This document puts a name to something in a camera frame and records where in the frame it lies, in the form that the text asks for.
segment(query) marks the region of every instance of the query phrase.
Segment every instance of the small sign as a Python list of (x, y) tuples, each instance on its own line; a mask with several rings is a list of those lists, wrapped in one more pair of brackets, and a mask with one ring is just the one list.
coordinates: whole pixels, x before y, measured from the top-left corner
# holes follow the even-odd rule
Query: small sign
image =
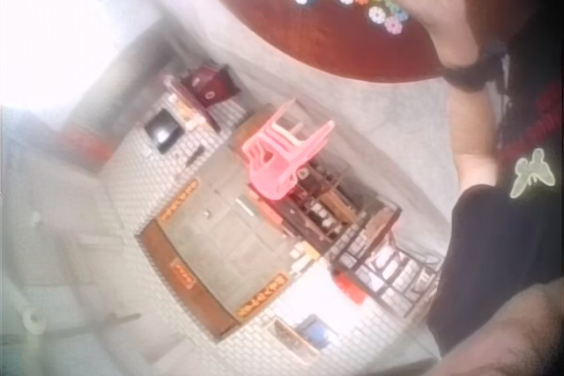
[(167, 206), (165, 211), (159, 217), (159, 223), (167, 222), (171, 216), (182, 206), (182, 204), (196, 192), (200, 186), (200, 181), (197, 179), (191, 180), (182, 192)]
[(235, 315), (240, 319), (247, 319), (256, 311), (263, 308), (263, 306), (274, 297), (274, 295), (284, 288), (290, 279), (288, 276), (280, 272), (267, 285), (260, 290), (251, 300), (247, 301), (241, 306)]
[(196, 285), (196, 278), (189, 272), (184, 263), (180, 259), (176, 258), (170, 262), (170, 267), (172, 268), (174, 275), (181, 281), (184, 288), (191, 290)]

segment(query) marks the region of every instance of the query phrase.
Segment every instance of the plastic chair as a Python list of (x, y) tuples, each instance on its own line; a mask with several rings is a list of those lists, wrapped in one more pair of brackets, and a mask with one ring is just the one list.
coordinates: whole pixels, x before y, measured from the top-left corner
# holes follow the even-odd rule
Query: plastic chair
[(329, 121), (311, 137), (299, 140), (294, 133), (301, 123), (286, 130), (278, 119), (295, 102), (286, 102), (245, 144), (243, 153), (249, 159), (249, 178), (262, 195), (279, 200), (298, 183), (297, 170), (311, 160), (328, 142), (335, 122)]

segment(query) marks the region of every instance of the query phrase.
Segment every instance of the red wooden table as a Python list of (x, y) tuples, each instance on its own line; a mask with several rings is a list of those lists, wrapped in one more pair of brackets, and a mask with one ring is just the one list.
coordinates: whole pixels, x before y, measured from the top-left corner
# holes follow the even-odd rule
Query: red wooden table
[(367, 7), (338, 0), (220, 0), (241, 22), (291, 57), (331, 74), (374, 82), (436, 77), (427, 32), (410, 19), (399, 35), (373, 24)]

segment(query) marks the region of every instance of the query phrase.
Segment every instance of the hand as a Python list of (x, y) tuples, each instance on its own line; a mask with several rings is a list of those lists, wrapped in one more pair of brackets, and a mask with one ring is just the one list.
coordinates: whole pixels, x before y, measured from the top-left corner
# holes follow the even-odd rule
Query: hand
[(392, 0), (428, 31), (445, 66), (464, 67), (479, 59), (479, 47), (468, 24), (465, 0)]

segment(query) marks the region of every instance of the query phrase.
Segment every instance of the black t-shirt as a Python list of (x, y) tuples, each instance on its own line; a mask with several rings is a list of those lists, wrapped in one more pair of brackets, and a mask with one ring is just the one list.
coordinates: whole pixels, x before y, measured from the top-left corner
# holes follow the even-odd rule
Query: black t-shirt
[(518, 292), (562, 276), (561, 23), (539, 13), (509, 45), (501, 182), (463, 193), (428, 325), (446, 354)]

